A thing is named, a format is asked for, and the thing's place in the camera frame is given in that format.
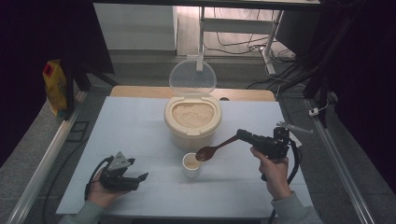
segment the person's left hand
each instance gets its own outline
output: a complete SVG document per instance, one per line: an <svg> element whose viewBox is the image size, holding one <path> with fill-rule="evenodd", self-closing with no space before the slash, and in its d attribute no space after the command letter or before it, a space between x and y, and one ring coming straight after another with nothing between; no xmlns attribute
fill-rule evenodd
<svg viewBox="0 0 396 224"><path fill-rule="evenodd" d="M109 205L111 205L111 203L113 203L116 198L128 193L129 190L114 191L105 189L105 187L103 187L103 185L99 182L99 177L102 173L102 170L103 169L101 169L93 178L90 188L90 194L88 195L88 201L96 203L97 205L106 209Z"/></svg>

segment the person's right hand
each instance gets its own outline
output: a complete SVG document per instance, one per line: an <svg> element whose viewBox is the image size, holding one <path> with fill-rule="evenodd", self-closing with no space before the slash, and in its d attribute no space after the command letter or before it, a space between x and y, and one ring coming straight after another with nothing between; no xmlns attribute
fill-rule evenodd
<svg viewBox="0 0 396 224"><path fill-rule="evenodd" d="M88 201L96 203L97 205L108 208L113 201L120 197L122 194L126 194L127 191L114 191L110 189L105 189L102 184L99 182L99 177L102 173L103 168L96 174L95 178L91 183L90 194L88 195Z"/></svg>
<svg viewBox="0 0 396 224"><path fill-rule="evenodd" d="M259 170L267 178L267 188L274 201L289 197L291 195L288 184L289 159L270 161L254 147L251 147L250 151L260 160Z"/></svg>

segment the sleeve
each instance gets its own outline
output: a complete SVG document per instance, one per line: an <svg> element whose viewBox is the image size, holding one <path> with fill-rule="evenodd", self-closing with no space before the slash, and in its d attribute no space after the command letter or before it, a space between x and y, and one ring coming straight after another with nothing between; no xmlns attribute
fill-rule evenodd
<svg viewBox="0 0 396 224"><path fill-rule="evenodd" d="M315 208L313 206L304 207L295 192L288 198L272 201L271 204L282 224L323 223Z"/></svg>
<svg viewBox="0 0 396 224"><path fill-rule="evenodd" d="M75 216L64 216L59 224L96 224L105 209L96 203L86 201Z"/></svg>

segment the beige container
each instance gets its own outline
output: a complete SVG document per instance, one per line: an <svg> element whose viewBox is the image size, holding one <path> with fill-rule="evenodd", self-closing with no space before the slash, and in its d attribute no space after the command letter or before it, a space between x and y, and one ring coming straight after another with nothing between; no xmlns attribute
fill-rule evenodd
<svg viewBox="0 0 396 224"><path fill-rule="evenodd" d="M176 96L164 109L172 141L187 152L209 146L221 123L219 101L210 95L216 87L216 75L205 62L203 71L197 72L196 64L184 61L175 66L169 84Z"/></svg>

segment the gray floor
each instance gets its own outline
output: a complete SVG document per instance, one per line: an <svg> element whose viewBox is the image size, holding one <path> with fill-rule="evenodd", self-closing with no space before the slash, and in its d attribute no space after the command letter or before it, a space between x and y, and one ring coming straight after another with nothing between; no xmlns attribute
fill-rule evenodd
<svg viewBox="0 0 396 224"><path fill-rule="evenodd" d="M111 51L111 57L115 68L115 75L109 75L111 78L122 85L147 86L168 86L168 78L172 68L184 59L183 55L169 55L167 53L136 54L136 52L120 51ZM216 57L212 55L206 57L205 60L217 74L218 88L245 89L253 82L269 79L263 72L265 70L260 57L225 57L224 55ZM286 64L278 64L276 71L281 72L286 67ZM69 141L63 145L46 183L44 183L25 219L25 223L43 223L43 213L48 223L57 223L60 219L55 211L85 146L83 141L89 136L103 101L111 91L111 88L102 80L93 76L90 76L90 80L94 86L81 105L77 124L73 129L74 132L68 135ZM267 89L267 87L268 83L263 83L253 86L252 89ZM315 130L314 120L307 115L307 109L309 108L302 97L302 89L303 86L296 86L286 92L276 94L276 85L272 87L285 120L296 126ZM333 111L334 104L335 101L331 99L327 107L328 129L364 200L367 202L375 223L396 223L395 195L359 144L338 120ZM52 116L49 105L43 105L43 109L29 132L23 137L5 165L1 167L0 210L2 212L0 223L7 222L61 123L62 119ZM361 223L320 137L317 134L314 136L295 134L303 142L302 152L304 157L301 168L314 206L323 221L325 223ZM49 192L52 182L54 183L53 188ZM46 198L48 202L45 210L43 210ZM131 223L131 221L131 219L106 217L102 220L102 223ZM144 220L136 219L133 223L144 223ZM150 220L146 223L155 223L155 221Z"/></svg>

